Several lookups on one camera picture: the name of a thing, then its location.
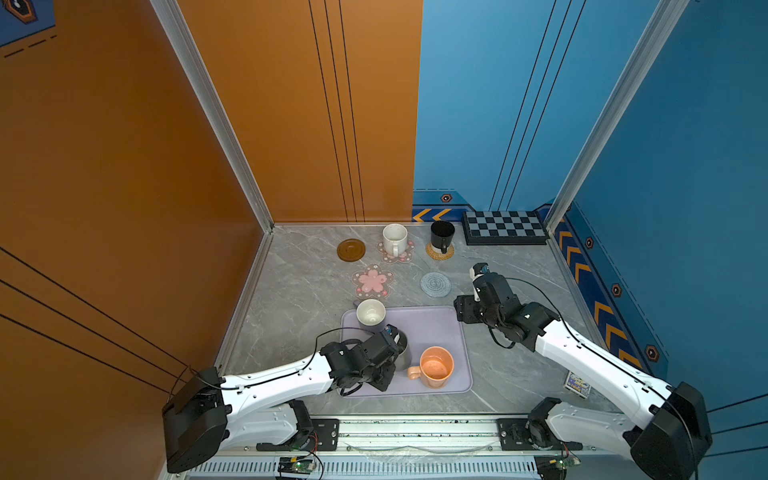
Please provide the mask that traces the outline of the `blue woven round coaster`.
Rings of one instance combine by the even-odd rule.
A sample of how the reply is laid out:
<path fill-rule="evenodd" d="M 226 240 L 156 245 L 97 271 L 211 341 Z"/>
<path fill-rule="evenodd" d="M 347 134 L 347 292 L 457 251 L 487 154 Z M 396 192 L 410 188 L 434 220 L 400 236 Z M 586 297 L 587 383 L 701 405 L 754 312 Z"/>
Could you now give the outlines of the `blue woven round coaster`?
<path fill-rule="evenodd" d="M 428 272 L 420 280 L 422 291 L 432 298 L 447 297 L 452 289 L 450 279 L 440 272 Z"/>

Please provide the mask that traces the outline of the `pink flower coaster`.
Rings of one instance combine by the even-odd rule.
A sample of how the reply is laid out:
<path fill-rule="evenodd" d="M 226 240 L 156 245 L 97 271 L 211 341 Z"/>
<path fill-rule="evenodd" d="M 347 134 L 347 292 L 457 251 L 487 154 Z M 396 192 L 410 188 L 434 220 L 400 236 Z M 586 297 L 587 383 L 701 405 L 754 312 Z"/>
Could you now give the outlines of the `pink flower coaster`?
<path fill-rule="evenodd" d="M 382 256 L 382 260 L 386 263 L 390 264 L 400 264 L 400 263 L 409 263 L 413 259 L 413 251 L 415 249 L 415 243 L 413 240 L 409 240 L 407 242 L 407 248 L 404 253 L 400 254 L 399 256 L 395 257 L 390 255 L 386 249 L 384 248 L 384 244 L 382 241 L 379 241 L 377 244 L 377 250 Z"/>
<path fill-rule="evenodd" d="M 371 265 L 365 270 L 356 272 L 352 276 L 355 285 L 355 295 L 358 299 L 377 299 L 389 298 L 391 295 L 391 284 L 394 281 L 394 274 L 384 271 L 378 265 Z"/>

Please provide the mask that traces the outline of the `rattan woven round coaster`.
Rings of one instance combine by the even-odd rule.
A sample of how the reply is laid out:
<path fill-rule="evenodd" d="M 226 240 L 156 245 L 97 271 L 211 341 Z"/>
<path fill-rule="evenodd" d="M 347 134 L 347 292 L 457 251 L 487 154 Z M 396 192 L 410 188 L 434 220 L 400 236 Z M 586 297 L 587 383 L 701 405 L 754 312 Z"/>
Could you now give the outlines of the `rattan woven round coaster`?
<path fill-rule="evenodd" d="M 427 255 L 437 261 L 445 261 L 454 256 L 455 253 L 455 247 L 453 244 L 449 245 L 445 252 L 443 252 L 440 248 L 435 247 L 431 243 L 426 244 L 426 253 Z"/>

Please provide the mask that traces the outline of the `black mug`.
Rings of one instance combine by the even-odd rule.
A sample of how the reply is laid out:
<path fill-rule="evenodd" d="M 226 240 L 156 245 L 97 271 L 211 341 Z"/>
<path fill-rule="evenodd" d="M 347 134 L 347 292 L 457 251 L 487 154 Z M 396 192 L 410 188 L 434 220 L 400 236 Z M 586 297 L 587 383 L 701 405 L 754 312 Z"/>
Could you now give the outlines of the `black mug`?
<path fill-rule="evenodd" d="M 434 221 L 430 227 L 430 243 L 443 252 L 451 245 L 455 234 L 455 226 L 448 221 Z"/>

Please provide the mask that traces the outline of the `brown wooden coaster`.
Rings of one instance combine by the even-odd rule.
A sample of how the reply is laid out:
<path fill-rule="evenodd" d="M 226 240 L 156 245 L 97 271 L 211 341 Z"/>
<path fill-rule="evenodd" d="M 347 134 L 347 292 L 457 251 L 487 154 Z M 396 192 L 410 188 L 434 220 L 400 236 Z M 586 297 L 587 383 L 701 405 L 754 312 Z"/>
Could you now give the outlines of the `brown wooden coaster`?
<path fill-rule="evenodd" d="M 360 239 L 345 239 L 338 244 L 336 253 L 344 262 L 356 262 L 365 256 L 366 245 Z"/>

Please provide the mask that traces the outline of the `white mug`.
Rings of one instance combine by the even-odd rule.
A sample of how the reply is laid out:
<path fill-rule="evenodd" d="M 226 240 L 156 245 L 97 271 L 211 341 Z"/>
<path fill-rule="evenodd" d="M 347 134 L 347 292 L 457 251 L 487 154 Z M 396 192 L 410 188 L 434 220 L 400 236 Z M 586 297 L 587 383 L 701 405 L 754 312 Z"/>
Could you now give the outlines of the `white mug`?
<path fill-rule="evenodd" d="M 402 224 L 392 223 L 387 225 L 382 232 L 384 251 L 399 258 L 408 247 L 408 230 Z"/>

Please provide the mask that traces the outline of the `grey mug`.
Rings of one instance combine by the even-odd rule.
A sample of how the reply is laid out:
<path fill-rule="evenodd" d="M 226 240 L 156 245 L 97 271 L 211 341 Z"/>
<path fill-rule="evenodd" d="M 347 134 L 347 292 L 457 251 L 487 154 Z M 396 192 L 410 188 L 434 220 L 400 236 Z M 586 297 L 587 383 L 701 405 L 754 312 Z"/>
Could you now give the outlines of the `grey mug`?
<path fill-rule="evenodd" d="M 406 371 L 412 365 L 412 354 L 409 346 L 409 340 L 407 335 L 399 331 L 394 340 L 398 347 L 399 353 L 394 362 L 396 371 Z"/>

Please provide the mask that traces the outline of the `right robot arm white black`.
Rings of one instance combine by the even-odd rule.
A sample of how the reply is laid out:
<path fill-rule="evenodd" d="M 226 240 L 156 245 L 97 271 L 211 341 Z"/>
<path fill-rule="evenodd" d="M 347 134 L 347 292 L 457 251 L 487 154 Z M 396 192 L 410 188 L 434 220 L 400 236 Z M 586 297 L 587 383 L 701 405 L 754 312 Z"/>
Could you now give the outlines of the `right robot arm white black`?
<path fill-rule="evenodd" d="M 574 373 L 614 406 L 610 413 L 547 397 L 526 429 L 540 450 L 580 443 L 629 458 L 652 479 L 690 479 L 713 443 L 702 394 L 676 387 L 613 357 L 538 303 L 509 313 L 471 295 L 454 301 L 458 321 L 484 324 L 512 346 L 524 346 Z"/>

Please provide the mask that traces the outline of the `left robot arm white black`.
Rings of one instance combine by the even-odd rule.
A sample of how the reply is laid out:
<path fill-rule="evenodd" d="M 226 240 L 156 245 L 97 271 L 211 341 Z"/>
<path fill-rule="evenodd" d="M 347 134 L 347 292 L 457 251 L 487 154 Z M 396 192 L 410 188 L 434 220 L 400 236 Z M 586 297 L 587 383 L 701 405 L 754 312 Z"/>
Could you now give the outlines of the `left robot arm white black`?
<path fill-rule="evenodd" d="M 299 449 L 314 436 L 303 400 L 336 391 L 348 395 L 391 384 L 406 336 L 394 326 L 364 340 L 330 342 L 308 357 L 252 374 L 195 374 L 162 410 L 166 469 L 191 470 L 220 449 L 261 444 Z"/>

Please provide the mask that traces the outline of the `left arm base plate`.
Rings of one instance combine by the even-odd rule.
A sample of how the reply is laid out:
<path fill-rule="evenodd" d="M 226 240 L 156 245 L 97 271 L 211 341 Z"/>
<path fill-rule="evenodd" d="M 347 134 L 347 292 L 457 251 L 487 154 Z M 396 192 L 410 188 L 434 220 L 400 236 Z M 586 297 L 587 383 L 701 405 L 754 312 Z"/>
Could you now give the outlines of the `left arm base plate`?
<path fill-rule="evenodd" d="M 256 450 L 259 452 L 333 452 L 337 450 L 339 426 L 338 419 L 311 419 L 309 424 L 300 424 L 297 433 L 286 442 L 279 445 L 259 443 Z"/>

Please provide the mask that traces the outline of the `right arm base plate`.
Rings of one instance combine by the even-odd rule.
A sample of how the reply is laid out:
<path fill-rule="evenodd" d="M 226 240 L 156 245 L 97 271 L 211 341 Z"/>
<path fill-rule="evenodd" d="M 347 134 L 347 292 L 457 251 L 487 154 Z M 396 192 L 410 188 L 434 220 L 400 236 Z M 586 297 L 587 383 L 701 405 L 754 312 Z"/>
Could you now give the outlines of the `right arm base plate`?
<path fill-rule="evenodd" d="M 531 451 L 533 443 L 526 418 L 505 417 L 496 420 L 497 433 L 503 451 Z"/>

